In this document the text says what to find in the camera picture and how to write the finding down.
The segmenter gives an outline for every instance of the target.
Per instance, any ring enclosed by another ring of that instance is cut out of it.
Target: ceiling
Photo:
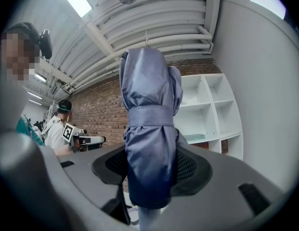
[[[41,59],[45,67],[35,68],[35,72],[46,77],[47,82],[30,76],[27,85],[29,91],[43,97],[39,102],[44,106],[50,106],[53,100],[59,101],[67,96],[67,91],[63,89],[65,86],[69,89],[67,83],[72,80],[77,79],[72,86],[85,78],[86,84],[92,80],[89,75],[99,70],[105,74],[103,78],[88,83],[89,86],[116,75],[107,75],[108,71],[102,69],[112,63],[113,68],[118,67],[116,62],[119,57],[111,56],[131,45],[170,35],[200,34],[197,25],[213,35],[220,4],[220,0],[136,0],[132,4],[122,4],[119,0],[87,1],[92,9],[80,18],[67,0],[23,0],[9,22],[9,26],[31,22],[39,32],[44,29],[51,32],[52,58],[48,63]],[[200,40],[197,39],[180,39],[150,46],[159,48],[198,43]],[[172,54],[200,57],[201,51],[204,50],[177,49],[164,54],[166,57]]]

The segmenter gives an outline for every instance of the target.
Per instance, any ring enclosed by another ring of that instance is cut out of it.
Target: brick wall
[[[182,76],[220,73],[213,59],[193,59],[169,62],[176,66]],[[99,82],[70,99],[72,103],[71,122],[78,128],[86,129],[90,136],[105,136],[104,146],[123,141],[128,113],[122,103],[119,76]]]

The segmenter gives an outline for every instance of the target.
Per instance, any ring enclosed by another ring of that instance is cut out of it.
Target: umbrella strap
[[[161,106],[138,106],[129,110],[128,127],[174,126],[173,110]]]

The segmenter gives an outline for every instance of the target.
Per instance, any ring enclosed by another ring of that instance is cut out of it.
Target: teal shirt
[[[24,117],[26,118],[27,125],[26,125],[25,121],[20,117],[20,119],[18,121],[18,124],[16,125],[16,131],[18,133],[23,133],[25,135],[30,136],[39,145],[44,145],[44,143],[42,142],[42,140],[39,138],[39,136],[34,131],[32,125],[30,124],[30,122],[28,122],[27,117],[26,116],[24,116]]]

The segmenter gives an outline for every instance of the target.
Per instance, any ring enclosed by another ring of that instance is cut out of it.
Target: blue umbrella
[[[120,88],[129,112],[124,142],[130,199],[149,209],[165,207],[174,180],[181,74],[158,49],[131,49],[121,58]]]

